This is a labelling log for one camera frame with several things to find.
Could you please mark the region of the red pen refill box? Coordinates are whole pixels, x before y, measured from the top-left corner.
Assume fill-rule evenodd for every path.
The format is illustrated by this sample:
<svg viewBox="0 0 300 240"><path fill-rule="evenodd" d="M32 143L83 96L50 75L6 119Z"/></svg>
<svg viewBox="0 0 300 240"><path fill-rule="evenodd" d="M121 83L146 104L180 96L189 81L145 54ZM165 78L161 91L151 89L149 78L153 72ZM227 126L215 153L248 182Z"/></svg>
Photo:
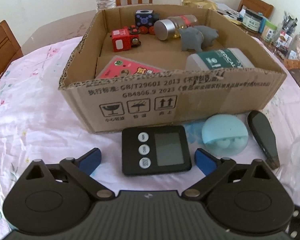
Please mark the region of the red pen refill box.
<svg viewBox="0 0 300 240"><path fill-rule="evenodd" d="M114 56L96 75L97 79L112 79L134 74L154 74L165 70L121 56Z"/></svg>

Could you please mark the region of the white medical plastic bottle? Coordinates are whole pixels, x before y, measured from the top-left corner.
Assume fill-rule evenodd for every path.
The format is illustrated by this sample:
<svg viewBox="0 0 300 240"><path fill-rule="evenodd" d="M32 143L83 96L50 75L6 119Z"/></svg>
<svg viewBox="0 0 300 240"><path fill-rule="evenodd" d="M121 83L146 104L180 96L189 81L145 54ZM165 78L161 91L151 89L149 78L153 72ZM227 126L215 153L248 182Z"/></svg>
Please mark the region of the white medical plastic bottle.
<svg viewBox="0 0 300 240"><path fill-rule="evenodd" d="M203 51L187 57L186 70L215 70L221 68L254 68L252 62L238 48Z"/></svg>

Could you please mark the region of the grey toy animal figure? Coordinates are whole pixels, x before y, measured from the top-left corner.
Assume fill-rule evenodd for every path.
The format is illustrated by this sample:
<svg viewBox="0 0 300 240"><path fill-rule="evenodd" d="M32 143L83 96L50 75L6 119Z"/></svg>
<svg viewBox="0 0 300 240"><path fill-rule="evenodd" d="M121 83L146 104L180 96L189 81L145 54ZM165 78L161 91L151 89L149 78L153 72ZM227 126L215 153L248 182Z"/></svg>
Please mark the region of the grey toy animal figure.
<svg viewBox="0 0 300 240"><path fill-rule="evenodd" d="M194 27L187 27L179 29L181 38L181 50L194 50L199 53L207 47L211 47L219 37L217 29L210 28L205 25L195 25Z"/></svg>

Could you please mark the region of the light blue round case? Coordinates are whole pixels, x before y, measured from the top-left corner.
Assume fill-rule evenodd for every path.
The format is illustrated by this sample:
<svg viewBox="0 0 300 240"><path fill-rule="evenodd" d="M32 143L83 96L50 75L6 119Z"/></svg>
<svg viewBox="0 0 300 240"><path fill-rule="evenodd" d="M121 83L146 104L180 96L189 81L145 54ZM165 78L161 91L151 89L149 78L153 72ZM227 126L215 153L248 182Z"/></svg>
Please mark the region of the light blue round case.
<svg viewBox="0 0 300 240"><path fill-rule="evenodd" d="M217 157L241 153L247 146L249 133L246 125L235 115L217 114L209 117L202 127L205 149Z"/></svg>

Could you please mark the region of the black spoon-shaped tool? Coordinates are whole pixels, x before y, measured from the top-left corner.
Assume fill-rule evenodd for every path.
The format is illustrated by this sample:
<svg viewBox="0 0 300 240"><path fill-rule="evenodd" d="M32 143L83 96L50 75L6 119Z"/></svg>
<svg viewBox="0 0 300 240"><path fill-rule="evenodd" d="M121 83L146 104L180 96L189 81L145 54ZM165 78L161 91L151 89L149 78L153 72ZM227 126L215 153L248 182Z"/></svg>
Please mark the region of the black spoon-shaped tool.
<svg viewBox="0 0 300 240"><path fill-rule="evenodd" d="M247 116L249 129L266 157L272 170L280 167L276 137L267 117L259 111L251 111Z"/></svg>

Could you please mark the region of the black digital timer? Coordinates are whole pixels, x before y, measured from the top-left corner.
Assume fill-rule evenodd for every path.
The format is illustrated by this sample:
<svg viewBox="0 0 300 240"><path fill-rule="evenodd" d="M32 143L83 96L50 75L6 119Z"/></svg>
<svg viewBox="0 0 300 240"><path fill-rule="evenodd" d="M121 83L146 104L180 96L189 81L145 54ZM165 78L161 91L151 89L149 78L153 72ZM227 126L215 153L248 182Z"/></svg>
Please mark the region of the black digital timer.
<svg viewBox="0 0 300 240"><path fill-rule="evenodd" d="M183 126L132 127L122 131L124 175L178 173L191 167Z"/></svg>

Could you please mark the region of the pink floral tablecloth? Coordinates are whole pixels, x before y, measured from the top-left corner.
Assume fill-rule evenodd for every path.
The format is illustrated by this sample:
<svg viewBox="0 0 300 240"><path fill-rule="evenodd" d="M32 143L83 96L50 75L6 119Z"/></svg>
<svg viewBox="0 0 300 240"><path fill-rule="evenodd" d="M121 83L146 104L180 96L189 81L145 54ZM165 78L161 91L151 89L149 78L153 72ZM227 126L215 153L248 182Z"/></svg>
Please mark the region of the pink floral tablecloth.
<svg viewBox="0 0 300 240"><path fill-rule="evenodd" d="M121 133L91 134L58 90L59 78L82 37L50 44L12 62L0 80L0 239L10 231L2 212L6 195L34 159L46 164L99 148L102 164L91 175L114 191L178 190L204 176L189 172L126 177L121 172ZM300 88L290 74L262 110L275 133L280 162L300 136Z"/></svg>

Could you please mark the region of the brown cardboard box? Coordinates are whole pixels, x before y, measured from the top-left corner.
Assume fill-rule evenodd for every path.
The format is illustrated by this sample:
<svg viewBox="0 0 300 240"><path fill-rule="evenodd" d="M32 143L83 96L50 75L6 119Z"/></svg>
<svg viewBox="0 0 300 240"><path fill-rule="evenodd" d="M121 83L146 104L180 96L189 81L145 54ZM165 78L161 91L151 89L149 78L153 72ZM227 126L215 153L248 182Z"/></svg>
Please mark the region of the brown cardboard box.
<svg viewBox="0 0 300 240"><path fill-rule="evenodd" d="M254 67L187 71L189 52L182 51L179 39L160 41L142 35L139 47L121 51L119 56L157 67L159 73L98 78L115 56L110 32L131 25L137 10L153 10L161 18L194 15L200 24L218 31L214 49L238 48ZM261 110L285 79L286 73L259 42L219 13L180 5L137 4L95 15L71 53L58 89L86 129L102 133Z"/></svg>

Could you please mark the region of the red toy train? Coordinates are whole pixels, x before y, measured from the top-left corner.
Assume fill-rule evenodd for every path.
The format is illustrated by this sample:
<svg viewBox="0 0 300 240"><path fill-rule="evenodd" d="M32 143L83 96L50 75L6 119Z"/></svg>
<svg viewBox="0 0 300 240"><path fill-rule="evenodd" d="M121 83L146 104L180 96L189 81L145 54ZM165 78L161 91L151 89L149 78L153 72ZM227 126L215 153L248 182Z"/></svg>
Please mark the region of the red toy train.
<svg viewBox="0 0 300 240"><path fill-rule="evenodd" d="M116 29L111 32L111 42L114 52L131 50L141 45L140 31L135 25Z"/></svg>

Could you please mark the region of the wooden chair left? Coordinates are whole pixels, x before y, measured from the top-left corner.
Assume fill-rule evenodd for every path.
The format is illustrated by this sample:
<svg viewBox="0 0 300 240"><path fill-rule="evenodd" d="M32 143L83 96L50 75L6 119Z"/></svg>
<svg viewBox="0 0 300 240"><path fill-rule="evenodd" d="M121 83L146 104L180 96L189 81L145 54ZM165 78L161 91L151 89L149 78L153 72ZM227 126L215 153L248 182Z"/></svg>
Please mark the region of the wooden chair left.
<svg viewBox="0 0 300 240"><path fill-rule="evenodd" d="M23 56L21 47L5 20L0 22L0 78L10 63Z"/></svg>

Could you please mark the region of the green-lid small container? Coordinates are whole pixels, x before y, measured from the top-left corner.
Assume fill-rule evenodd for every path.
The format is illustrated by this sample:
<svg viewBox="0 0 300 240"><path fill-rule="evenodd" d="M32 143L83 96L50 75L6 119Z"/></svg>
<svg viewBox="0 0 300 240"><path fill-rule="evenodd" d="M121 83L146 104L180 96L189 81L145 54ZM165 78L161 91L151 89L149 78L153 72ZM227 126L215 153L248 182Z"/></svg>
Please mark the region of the green-lid small container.
<svg viewBox="0 0 300 240"><path fill-rule="evenodd" d="M261 33L262 39L264 41L270 42L276 30L277 30L277 26L271 23L269 20L266 20L263 31Z"/></svg>

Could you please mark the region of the dark-lid glass jar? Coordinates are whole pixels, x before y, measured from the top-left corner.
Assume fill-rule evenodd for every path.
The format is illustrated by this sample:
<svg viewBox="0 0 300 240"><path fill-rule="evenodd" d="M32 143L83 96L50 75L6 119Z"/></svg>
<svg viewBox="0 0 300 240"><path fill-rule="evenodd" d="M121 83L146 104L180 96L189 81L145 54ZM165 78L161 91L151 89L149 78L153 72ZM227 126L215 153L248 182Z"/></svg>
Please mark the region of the dark-lid glass jar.
<svg viewBox="0 0 300 240"><path fill-rule="evenodd" d="M245 29L257 33L259 31L262 20L263 17L260 14L254 12L253 10L246 9L243 16L242 25L243 27L245 27Z"/></svg>

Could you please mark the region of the clear pen holder cup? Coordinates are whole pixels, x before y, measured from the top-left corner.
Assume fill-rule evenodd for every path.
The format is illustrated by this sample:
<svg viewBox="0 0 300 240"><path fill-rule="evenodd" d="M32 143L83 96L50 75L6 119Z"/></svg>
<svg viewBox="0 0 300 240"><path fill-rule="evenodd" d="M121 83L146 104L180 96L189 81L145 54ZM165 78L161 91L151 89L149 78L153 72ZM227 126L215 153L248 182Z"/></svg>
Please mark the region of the clear pen holder cup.
<svg viewBox="0 0 300 240"><path fill-rule="evenodd" d="M298 18L285 11L281 24L278 25L277 32L273 39L276 50L285 54L292 41L293 34L298 25Z"/></svg>

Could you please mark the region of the blue toy train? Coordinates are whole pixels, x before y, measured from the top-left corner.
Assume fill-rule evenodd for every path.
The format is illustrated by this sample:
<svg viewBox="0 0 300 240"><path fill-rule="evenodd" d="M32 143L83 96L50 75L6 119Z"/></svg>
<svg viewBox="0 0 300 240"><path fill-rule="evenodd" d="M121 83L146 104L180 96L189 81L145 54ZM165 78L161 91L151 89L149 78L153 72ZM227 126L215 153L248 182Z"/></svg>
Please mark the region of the blue toy train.
<svg viewBox="0 0 300 240"><path fill-rule="evenodd" d="M160 19L160 15L153 10L137 10L135 12L135 26L141 34L154 35L154 24Z"/></svg>

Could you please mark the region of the wooden chair back right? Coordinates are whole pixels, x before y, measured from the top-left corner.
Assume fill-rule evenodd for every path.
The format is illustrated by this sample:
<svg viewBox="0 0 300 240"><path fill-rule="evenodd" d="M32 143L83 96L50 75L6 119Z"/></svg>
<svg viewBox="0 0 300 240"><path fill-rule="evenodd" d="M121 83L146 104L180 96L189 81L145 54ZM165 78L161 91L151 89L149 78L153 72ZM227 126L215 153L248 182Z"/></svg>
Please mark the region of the wooden chair back right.
<svg viewBox="0 0 300 240"><path fill-rule="evenodd" d="M273 5L262 0L240 0L237 11L241 11L243 7L253 10L254 12L261 12L266 18L270 18L274 9Z"/></svg>

